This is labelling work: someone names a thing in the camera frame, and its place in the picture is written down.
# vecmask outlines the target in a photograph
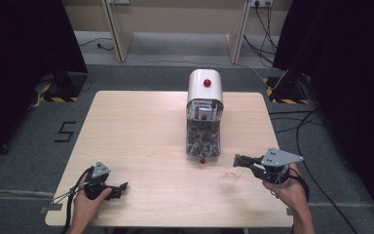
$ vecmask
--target red button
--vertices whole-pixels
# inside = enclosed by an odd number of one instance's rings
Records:
[[[210,85],[211,85],[211,81],[208,79],[205,79],[205,86],[210,87]]]

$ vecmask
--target black tape marking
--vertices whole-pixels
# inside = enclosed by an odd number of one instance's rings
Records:
[[[68,139],[55,139],[54,142],[56,142],[56,143],[69,142],[69,141],[71,140],[72,135],[74,134],[74,132],[65,132],[65,131],[63,130],[63,127],[64,127],[65,125],[67,125],[67,124],[76,124],[76,123],[77,123],[77,122],[68,122],[68,121],[63,122],[63,123],[62,123],[62,126],[60,127],[60,129],[59,129],[59,131],[58,131],[58,133],[59,133],[59,134],[67,134],[67,135],[69,135],[69,136],[68,136]]]

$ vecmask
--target wall socket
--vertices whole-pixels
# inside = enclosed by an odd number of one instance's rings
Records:
[[[259,8],[267,8],[269,7],[269,3],[270,3],[270,7],[272,7],[273,5],[273,0],[257,0],[257,1],[259,1]],[[250,1],[250,7],[253,7],[253,8],[256,7],[256,0]]]

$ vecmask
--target gray carpet floor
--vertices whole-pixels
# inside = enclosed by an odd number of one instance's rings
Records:
[[[52,201],[66,163],[96,92],[101,90],[187,91],[190,73],[203,66],[117,66],[88,65],[89,76],[76,102],[41,102],[23,119],[9,143],[9,153],[0,155],[0,233],[60,233],[61,227],[45,223],[45,208]],[[263,94],[281,149],[298,153],[296,130],[307,111],[318,108],[313,97],[309,104],[269,102],[264,83],[247,68],[214,68],[222,77],[223,91]],[[280,75],[273,69],[258,69],[262,77]],[[325,119],[314,113],[301,127],[299,144],[306,164],[316,181],[338,205],[358,233],[374,233],[374,204],[358,176],[344,164],[343,154],[334,142]],[[69,142],[58,134],[65,121],[66,131],[74,132]],[[317,233],[352,233],[347,222],[332,207],[307,174],[311,187],[310,205]],[[219,229],[185,229],[186,233],[219,233]],[[112,233],[112,227],[91,227],[87,233]],[[131,228],[129,233],[161,233],[161,229]],[[290,233],[289,228],[252,228],[249,233]]]

